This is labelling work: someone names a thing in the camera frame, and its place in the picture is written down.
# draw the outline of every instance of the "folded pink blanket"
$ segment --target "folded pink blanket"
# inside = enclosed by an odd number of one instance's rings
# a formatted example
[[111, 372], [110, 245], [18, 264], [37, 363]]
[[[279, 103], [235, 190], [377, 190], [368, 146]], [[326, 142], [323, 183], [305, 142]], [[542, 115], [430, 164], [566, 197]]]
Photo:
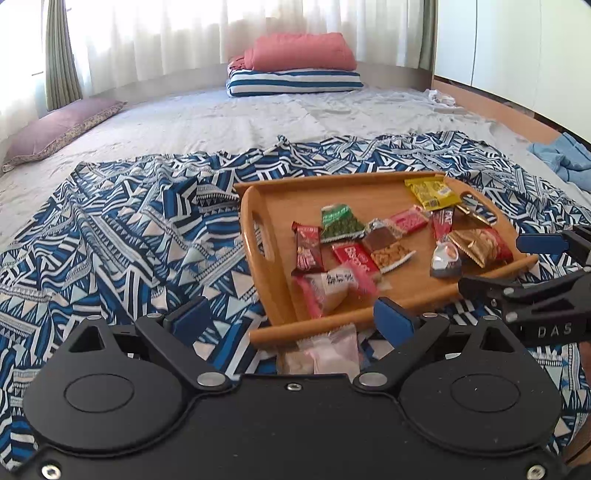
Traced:
[[229, 68], [259, 72], [292, 69], [355, 70], [357, 62], [340, 33], [280, 33], [257, 38], [254, 46], [244, 52], [244, 57], [235, 58]]

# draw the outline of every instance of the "sunlight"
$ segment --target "sunlight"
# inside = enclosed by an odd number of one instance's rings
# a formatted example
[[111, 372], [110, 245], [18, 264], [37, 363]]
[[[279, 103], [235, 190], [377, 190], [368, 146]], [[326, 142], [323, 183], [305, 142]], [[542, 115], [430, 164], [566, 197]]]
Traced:
[[31, 75], [44, 68], [41, 0], [5, 0], [0, 5], [0, 44], [3, 46], [0, 48], [3, 70], [0, 75], [0, 110], [3, 110], [30, 96], [34, 84]]

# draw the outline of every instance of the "white bedsheet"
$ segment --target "white bedsheet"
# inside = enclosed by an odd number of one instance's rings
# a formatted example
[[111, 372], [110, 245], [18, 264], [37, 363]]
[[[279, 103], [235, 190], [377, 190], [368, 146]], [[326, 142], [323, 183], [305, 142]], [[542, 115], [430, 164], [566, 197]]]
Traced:
[[461, 130], [486, 141], [591, 208], [574, 184], [560, 180], [526, 150], [525, 139], [463, 109], [430, 102], [423, 93], [364, 89], [231, 99], [225, 90], [214, 90], [128, 107], [52, 157], [0, 177], [0, 249], [81, 161], [197, 150], [239, 153], [269, 147], [280, 134], [290, 141], [315, 141], [331, 135], [372, 138], [441, 130]]

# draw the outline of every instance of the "purple pillow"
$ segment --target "purple pillow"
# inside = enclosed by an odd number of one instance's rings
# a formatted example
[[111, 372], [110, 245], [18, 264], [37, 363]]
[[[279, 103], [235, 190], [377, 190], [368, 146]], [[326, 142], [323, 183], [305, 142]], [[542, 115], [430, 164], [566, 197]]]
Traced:
[[124, 106], [125, 102], [109, 98], [81, 99], [35, 120], [15, 135], [2, 171], [53, 155]]

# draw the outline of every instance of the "striped pillow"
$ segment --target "striped pillow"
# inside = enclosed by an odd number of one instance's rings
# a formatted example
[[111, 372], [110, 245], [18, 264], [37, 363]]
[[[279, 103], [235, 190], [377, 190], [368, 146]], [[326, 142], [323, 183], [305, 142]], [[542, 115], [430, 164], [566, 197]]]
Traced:
[[283, 72], [235, 70], [226, 82], [231, 97], [279, 93], [347, 92], [359, 90], [359, 73], [347, 70], [298, 69]]

